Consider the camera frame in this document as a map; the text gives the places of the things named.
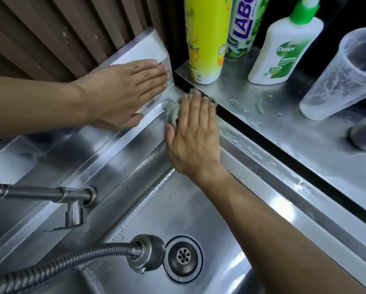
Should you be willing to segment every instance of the green bottle cap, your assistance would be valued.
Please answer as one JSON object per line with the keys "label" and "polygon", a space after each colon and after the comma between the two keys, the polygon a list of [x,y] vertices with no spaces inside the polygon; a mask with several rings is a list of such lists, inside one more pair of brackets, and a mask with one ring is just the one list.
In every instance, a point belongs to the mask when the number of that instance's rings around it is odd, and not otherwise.
{"label": "green bottle cap", "polygon": [[320,0],[299,0],[290,15],[290,21],[294,24],[308,24],[319,9]]}

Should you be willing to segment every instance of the white bottle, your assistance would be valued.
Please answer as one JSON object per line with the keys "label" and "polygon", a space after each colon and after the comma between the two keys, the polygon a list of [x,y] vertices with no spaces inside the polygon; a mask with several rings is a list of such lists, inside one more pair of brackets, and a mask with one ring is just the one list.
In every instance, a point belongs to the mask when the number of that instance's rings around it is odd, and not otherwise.
{"label": "white bottle", "polygon": [[292,14],[270,25],[266,39],[250,74],[258,85],[287,80],[311,43],[323,29],[323,21],[314,17],[319,0],[300,0]]}

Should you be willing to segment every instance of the hand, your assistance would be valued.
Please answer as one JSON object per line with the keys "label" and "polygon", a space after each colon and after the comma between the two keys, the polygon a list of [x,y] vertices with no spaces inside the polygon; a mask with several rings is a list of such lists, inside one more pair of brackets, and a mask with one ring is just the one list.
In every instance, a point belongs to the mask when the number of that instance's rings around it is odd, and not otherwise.
{"label": "hand", "polygon": [[87,106],[85,125],[109,130],[137,126],[143,118],[138,109],[166,89],[171,78],[167,70],[146,59],[112,65],[74,81]]}
{"label": "hand", "polygon": [[220,139],[215,119],[215,104],[196,91],[191,101],[185,95],[180,103],[175,132],[165,126],[167,154],[175,169],[193,182],[208,169],[220,165]]}

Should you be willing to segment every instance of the flexible metal hose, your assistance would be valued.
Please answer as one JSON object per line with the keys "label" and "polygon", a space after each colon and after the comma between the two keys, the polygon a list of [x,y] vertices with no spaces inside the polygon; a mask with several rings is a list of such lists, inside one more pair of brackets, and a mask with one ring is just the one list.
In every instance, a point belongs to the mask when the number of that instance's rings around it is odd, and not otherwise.
{"label": "flexible metal hose", "polygon": [[108,256],[138,257],[139,243],[104,243],[83,251],[62,255],[45,265],[34,265],[18,271],[0,274],[0,294],[19,293],[41,285],[59,273],[96,258]]}

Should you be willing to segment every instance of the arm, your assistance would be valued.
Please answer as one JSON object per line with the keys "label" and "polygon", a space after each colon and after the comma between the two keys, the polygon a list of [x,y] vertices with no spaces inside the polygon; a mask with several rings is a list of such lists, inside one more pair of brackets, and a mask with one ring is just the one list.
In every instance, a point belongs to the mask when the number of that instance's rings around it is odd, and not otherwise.
{"label": "arm", "polygon": [[314,243],[240,184],[220,163],[215,107],[185,98],[177,131],[166,126],[168,156],[206,194],[230,227],[268,293],[366,293]]}
{"label": "arm", "polygon": [[60,127],[134,127],[143,118],[136,111],[165,90],[168,78],[155,60],[113,65],[69,84],[0,76],[0,138]]}

